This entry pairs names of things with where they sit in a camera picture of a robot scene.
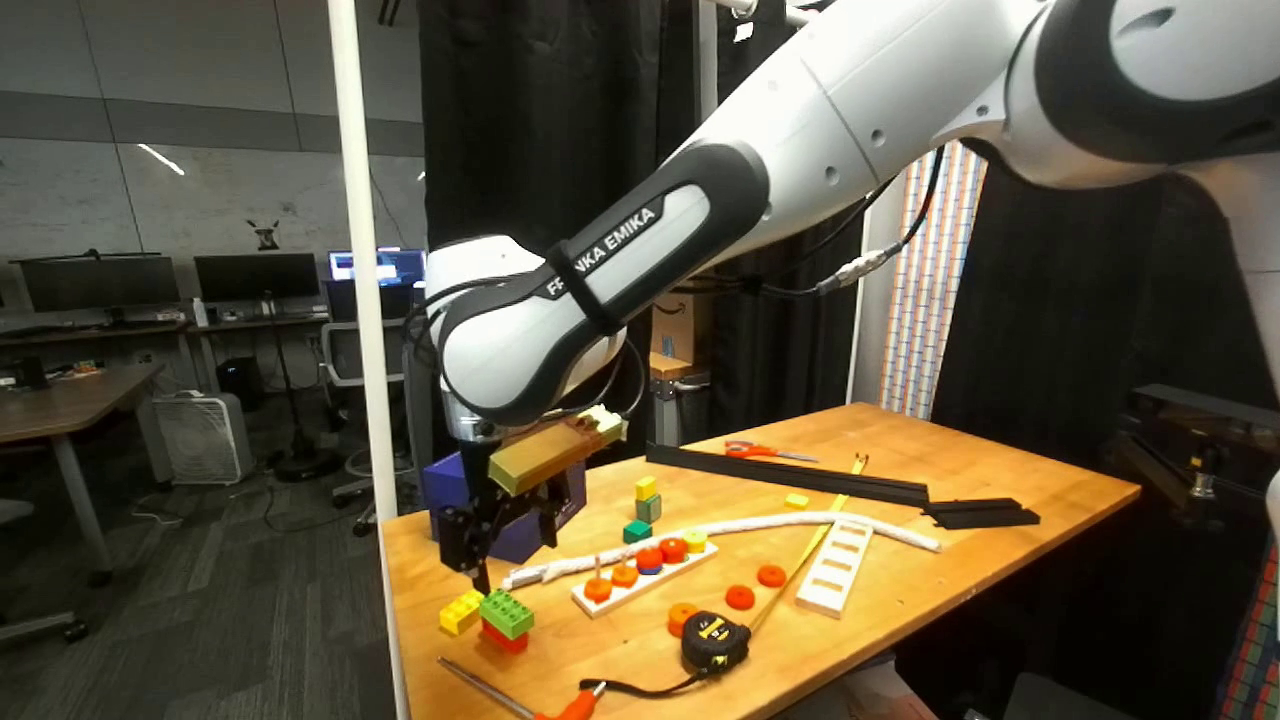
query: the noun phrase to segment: monitor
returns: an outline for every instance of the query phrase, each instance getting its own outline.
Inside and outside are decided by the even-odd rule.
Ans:
[[[125,312],[174,310],[181,290],[170,260],[161,254],[93,254],[14,260],[31,312]]]
[[[195,285],[211,303],[319,297],[312,254],[195,256]]]
[[[353,254],[329,254],[329,280],[354,280],[354,256]],[[424,254],[418,248],[374,248],[374,285],[417,285],[424,280]]]

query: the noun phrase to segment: black cable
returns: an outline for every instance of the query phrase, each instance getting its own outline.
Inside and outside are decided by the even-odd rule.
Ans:
[[[681,691],[688,691],[691,684],[704,684],[704,680],[713,680],[713,675],[716,675],[716,671],[691,671],[691,675],[682,675],[681,684],[669,684],[669,689],[638,689],[638,684],[629,684],[629,680],[585,675],[585,680],[574,680],[574,689],[578,689],[578,691],[594,691],[594,689],[603,684],[603,691],[665,700],[665,695],[681,695]]]
[[[823,297],[823,293],[848,290],[848,285],[854,285],[860,278],[876,273],[881,266],[889,266],[892,256],[900,256],[900,254],[921,238],[921,227],[923,227],[923,222],[927,222],[927,213],[933,213],[938,176],[943,176],[943,148],[933,154],[923,201],[921,201],[921,208],[914,208],[914,217],[911,217],[911,227],[907,227],[894,246],[889,246],[889,248],[881,248],[881,254],[864,254],[864,256],[839,266],[832,278],[823,278],[823,280],[814,280],[814,285],[808,285],[808,290],[776,290],[776,285],[763,285],[763,293],[769,293],[769,297],[783,297],[783,301]]]

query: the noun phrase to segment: orange object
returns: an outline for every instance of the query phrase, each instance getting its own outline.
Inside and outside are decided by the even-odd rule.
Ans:
[[[610,586],[617,586],[617,588],[631,588],[636,580],[638,580],[636,564],[610,570]]]
[[[669,564],[682,564],[688,540],[665,535],[665,540],[660,540],[660,554],[665,554]]]
[[[585,597],[587,597],[592,604],[603,604],[603,600],[610,597],[610,586],[607,586],[603,577],[592,577],[592,580],[585,586]]]
[[[759,564],[759,570],[757,570],[757,580],[759,580],[763,588],[783,588],[783,586],[789,586],[789,574],[783,574],[780,564]]]
[[[665,554],[660,554],[660,550],[644,550],[644,554],[636,557],[636,570],[638,570],[644,577],[665,574]]]
[[[722,604],[729,607],[757,607],[757,592],[746,586],[729,586]]]
[[[574,700],[565,704],[565,714],[559,714],[556,720],[592,720],[600,695],[603,695],[603,684],[594,684],[594,689],[587,689],[587,691],[574,691]]]
[[[669,632],[681,639],[682,638],[682,623],[688,616],[697,614],[697,604],[673,604],[669,607]]]
[[[769,449],[769,446],[757,446],[757,440],[722,440],[722,458],[812,466],[812,458],[780,452],[780,449]]]

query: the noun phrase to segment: desk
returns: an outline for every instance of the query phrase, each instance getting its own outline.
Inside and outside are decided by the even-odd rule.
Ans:
[[[37,343],[117,343],[117,339],[146,339],[146,336],[181,336],[184,321],[146,321],[146,325],[85,325],[85,329],[13,329],[0,333],[0,347],[37,347]]]
[[[903,550],[876,535],[860,570],[851,600],[839,621],[780,600],[770,621],[750,639],[746,666],[729,671],[719,684],[688,691],[681,700],[631,700],[603,695],[600,715],[769,715],[821,684],[860,667],[889,654],[903,638],[981,597],[985,588],[1029,570],[1042,554],[1069,546],[1082,527],[1109,520],[1141,495],[1136,485],[1109,480],[1070,466],[1055,466],[1031,452],[1016,452],[993,440],[975,440],[923,419],[876,411],[864,406],[826,410],[799,419],[734,434],[776,449],[814,458],[823,470],[848,470],[851,452],[869,452],[869,474],[923,480],[933,502],[959,495],[1016,495],[1039,512],[1039,524],[1025,527],[981,527],[943,534],[933,527],[921,510],[848,502],[848,512],[927,534],[943,540],[943,554]],[[631,515],[636,478],[654,478],[665,492],[665,527],[688,527],[698,520],[769,515],[783,512],[789,488],[698,478],[682,470],[654,470],[622,462],[587,474],[587,510],[559,534],[559,550],[542,550],[541,561],[585,557],[621,546],[621,527]],[[808,492],[808,510],[826,510],[826,495]],[[476,648],[476,638],[452,639],[434,627],[439,607],[467,588],[465,577],[447,574],[429,540],[429,515],[400,515],[382,524],[386,586],[397,604],[397,644],[404,667],[404,691],[417,720],[429,715],[498,715],[495,704],[465,689],[439,667],[439,657],[467,666],[495,680],[504,691],[532,708],[559,714],[574,691],[578,675],[610,675],[644,689],[669,689],[682,680],[676,639],[665,632],[665,614],[676,600],[722,607],[733,580],[750,586],[757,564],[780,561],[783,570],[799,557],[812,527],[719,535],[719,557],[673,577],[669,586],[587,621],[569,588],[578,580],[556,580],[515,592],[532,614],[532,644],[522,657],[504,660]]]
[[[38,393],[0,393],[0,446],[52,446],[56,470],[101,574],[110,574],[110,554],[103,527],[97,524],[71,437],[93,430],[109,411],[136,406],[150,387],[155,373],[161,364],[125,364],[85,382],[56,382]]]

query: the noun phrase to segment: small toy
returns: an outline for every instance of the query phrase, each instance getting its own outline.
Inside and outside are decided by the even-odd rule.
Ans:
[[[650,557],[654,574],[644,574],[644,570],[638,570],[638,577],[636,577],[631,588],[622,588],[622,586],[610,580],[610,592],[607,592],[603,604],[587,600],[587,586],[574,586],[574,588],[573,588],[573,600],[574,600],[587,616],[603,616],[607,607],[617,607],[617,604],[646,592],[650,586],[660,586],[660,580],[669,580],[669,577],[676,577],[676,574],[688,574],[688,570],[697,570],[698,561],[716,557],[716,546],[704,546],[704,554],[688,554],[682,564],[665,564],[665,554],[660,554],[654,546],[644,546],[638,557],[644,557],[644,554]]]
[[[638,570],[638,577],[654,577],[654,574],[665,574],[665,550],[654,550],[654,546],[646,546],[638,557],[636,557],[636,570]]]
[[[650,478],[636,480],[636,520],[654,524],[665,515],[665,495]]]
[[[757,570],[757,586],[763,588],[783,588],[789,586],[789,574],[780,564],[759,564]]]
[[[669,632],[681,639],[682,638],[682,623],[688,616],[698,614],[697,604],[673,604],[669,607]]]
[[[607,577],[617,588],[631,588],[636,580],[638,580],[638,574],[636,574],[636,564],[621,564],[621,570],[610,570],[610,577]]]
[[[704,554],[709,550],[709,534],[691,527],[682,534],[688,554]]]
[[[587,597],[592,604],[603,604],[603,600],[610,597],[610,580],[592,577],[592,580],[585,586],[585,597]]]
[[[439,632],[458,638],[476,623],[482,597],[467,588],[465,597],[439,607]]]
[[[746,586],[729,586],[722,604],[746,614],[757,607],[757,592]]]
[[[654,550],[665,554],[669,564],[682,564],[682,557],[688,557],[682,535],[665,535]]]
[[[528,654],[528,632],[522,638],[504,638],[498,627],[481,621],[481,644],[488,644],[488,648],[495,648],[504,657],[520,657],[520,654]]]
[[[638,540],[646,540],[646,535],[650,535],[646,520],[631,520],[631,524],[622,527],[622,546],[638,546]]]
[[[532,614],[510,592],[488,592],[481,616],[507,639],[520,639],[532,627]]]

